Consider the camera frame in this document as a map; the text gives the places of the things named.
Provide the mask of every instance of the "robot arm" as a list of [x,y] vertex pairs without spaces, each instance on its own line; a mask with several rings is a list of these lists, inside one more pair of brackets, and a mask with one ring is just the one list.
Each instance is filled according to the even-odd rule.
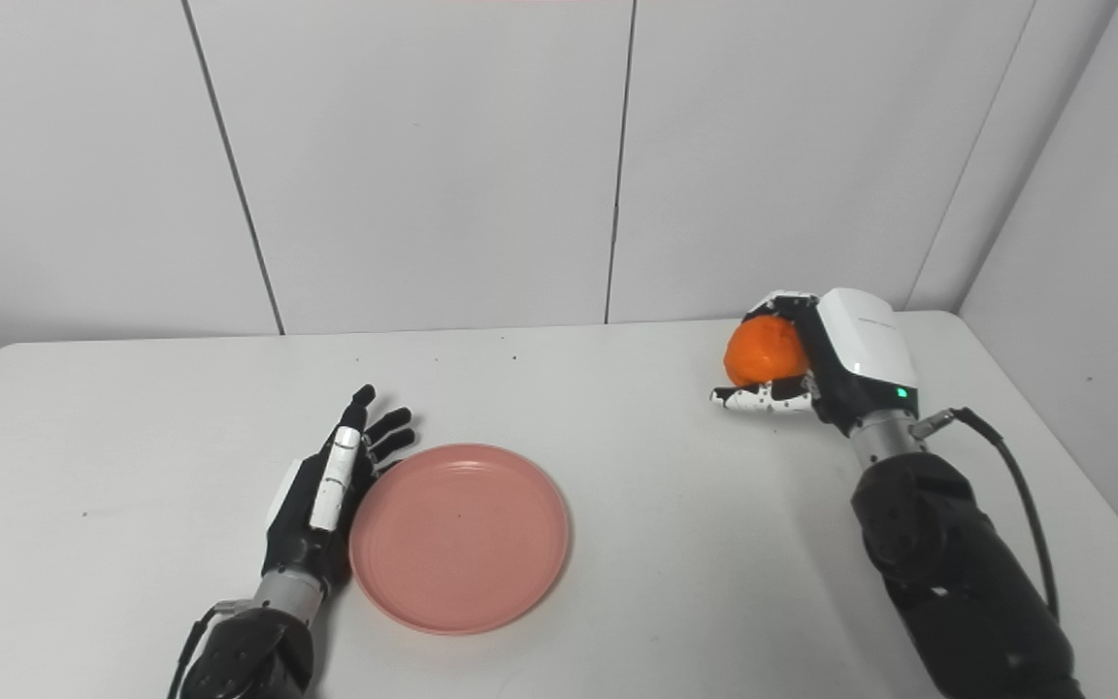
[[[923,442],[953,419],[970,423],[1011,457],[1003,440],[967,408],[918,421],[909,347],[881,297],[850,289],[822,297],[776,292],[746,321],[764,313],[793,323],[813,410],[850,438],[864,469],[852,508],[865,552],[939,690],[954,699],[1078,699],[1059,621],[977,509],[967,479]],[[794,377],[771,380],[771,399],[780,380]],[[711,398],[756,408],[762,390],[716,389]]]
[[[257,593],[252,601],[218,603],[195,625],[169,696],[299,699],[305,693],[313,680],[310,625],[322,602],[351,577],[351,520],[364,492],[390,467],[379,464],[416,442],[408,408],[364,426],[373,397],[373,386],[358,390],[322,447],[294,461],[271,506]],[[217,614],[234,615],[215,625],[180,686],[196,642]]]

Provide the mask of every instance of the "orange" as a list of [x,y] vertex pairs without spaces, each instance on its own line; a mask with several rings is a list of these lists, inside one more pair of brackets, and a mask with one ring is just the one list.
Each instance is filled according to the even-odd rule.
[[739,324],[723,355],[727,378],[736,386],[761,384],[808,371],[796,329],[776,315],[758,315]]

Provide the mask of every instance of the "tabletop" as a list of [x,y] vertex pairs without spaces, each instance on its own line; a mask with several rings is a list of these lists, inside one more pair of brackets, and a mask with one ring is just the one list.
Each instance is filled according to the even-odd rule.
[[[1076,676],[1118,698],[1118,518],[959,319],[900,320],[923,410],[976,408],[1020,460]],[[372,381],[419,415],[417,447],[536,461],[571,550],[540,605],[475,636],[405,629],[350,585],[315,624],[312,696],[937,698],[865,560],[846,438],[707,402],[733,324],[0,349],[0,696],[162,696],[192,620],[256,588],[290,461]],[[929,442],[1038,580],[993,448]]]

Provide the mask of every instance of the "black cable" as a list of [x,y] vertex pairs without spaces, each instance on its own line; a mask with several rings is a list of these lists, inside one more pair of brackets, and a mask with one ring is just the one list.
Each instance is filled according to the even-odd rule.
[[1012,474],[1012,481],[1016,483],[1016,492],[1020,493],[1021,504],[1025,508],[1025,519],[1029,520],[1030,532],[1033,535],[1033,545],[1038,548],[1038,564],[1042,569],[1042,587],[1046,592],[1046,608],[1055,621],[1060,621],[1060,593],[1055,589],[1055,570],[1051,567],[1051,549],[1046,545],[1046,535],[1042,533],[1042,520],[1038,517],[1038,506],[1033,503],[1033,494],[1025,482],[1025,474],[1021,473],[1021,465],[1016,463],[1016,457],[1012,456],[1011,448],[1004,442],[1002,434],[995,432],[989,423],[982,419],[972,408],[954,408],[951,415],[955,419],[970,426],[973,431],[980,434],[998,451],[998,455],[1004,457],[1007,464],[1007,472]]
[[188,632],[188,640],[183,642],[183,650],[179,651],[179,664],[174,668],[172,687],[167,691],[167,699],[174,699],[179,695],[179,682],[183,681],[183,671],[187,671],[188,664],[192,660],[196,645],[201,642],[201,636],[205,636],[205,630],[210,627],[210,621],[218,614],[217,608],[218,605],[209,607],[209,611],[205,612],[205,615],[199,621],[192,623],[192,631]]

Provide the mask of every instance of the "white wall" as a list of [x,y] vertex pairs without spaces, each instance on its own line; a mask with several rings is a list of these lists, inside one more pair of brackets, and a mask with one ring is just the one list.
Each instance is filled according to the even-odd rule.
[[639,3],[609,318],[954,310],[1109,4]]
[[287,331],[601,322],[631,8],[196,1]]
[[[192,11],[283,325],[334,332],[949,305],[1111,2],[639,1],[622,177],[631,0]],[[179,1],[0,0],[0,346],[276,331],[203,81]]]
[[1118,512],[1118,10],[960,313]]
[[0,347],[275,332],[178,0],[0,0]]

